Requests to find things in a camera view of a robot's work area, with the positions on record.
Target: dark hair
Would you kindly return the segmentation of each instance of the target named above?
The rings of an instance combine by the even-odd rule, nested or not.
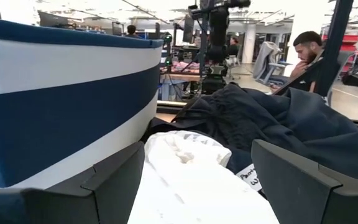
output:
[[[295,47],[298,44],[307,44],[311,42],[316,42],[319,46],[323,45],[323,41],[318,33],[315,31],[306,31],[299,34],[299,36],[293,41],[293,46]]]
[[[128,30],[128,34],[135,34],[135,32],[136,32],[136,26],[134,26],[134,25],[129,25],[129,26],[127,26],[127,30]]]
[[[234,40],[234,43],[238,44],[239,43],[239,39],[237,39],[237,37],[231,37]]]

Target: red object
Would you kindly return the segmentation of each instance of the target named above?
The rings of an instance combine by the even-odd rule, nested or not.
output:
[[[323,40],[326,40],[328,38],[327,35],[323,35]],[[341,50],[343,51],[351,51],[351,52],[356,52],[356,47],[355,44],[358,42],[358,35],[345,35],[343,37],[342,40],[342,45],[341,45]],[[354,60],[354,56],[352,56],[349,61],[347,62],[347,64],[344,66],[344,68],[342,69],[342,72],[347,72],[349,71],[352,63]]]

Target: white cloth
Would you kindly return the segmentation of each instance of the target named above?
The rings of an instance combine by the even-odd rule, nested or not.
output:
[[[152,135],[128,224],[278,223],[263,197],[224,166],[231,152],[189,131]]]

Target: navy jacket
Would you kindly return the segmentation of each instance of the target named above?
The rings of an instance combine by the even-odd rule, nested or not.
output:
[[[358,179],[358,128],[314,93],[290,88],[284,95],[226,85],[189,102],[174,123],[155,118],[153,133],[185,129],[211,136],[232,151],[227,168],[252,163],[254,139],[262,139]]]

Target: label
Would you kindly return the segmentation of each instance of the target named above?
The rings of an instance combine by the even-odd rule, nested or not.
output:
[[[262,189],[254,164],[251,164],[242,171],[238,172],[236,176],[240,177],[245,183],[249,184],[252,189],[256,191],[260,191]]]

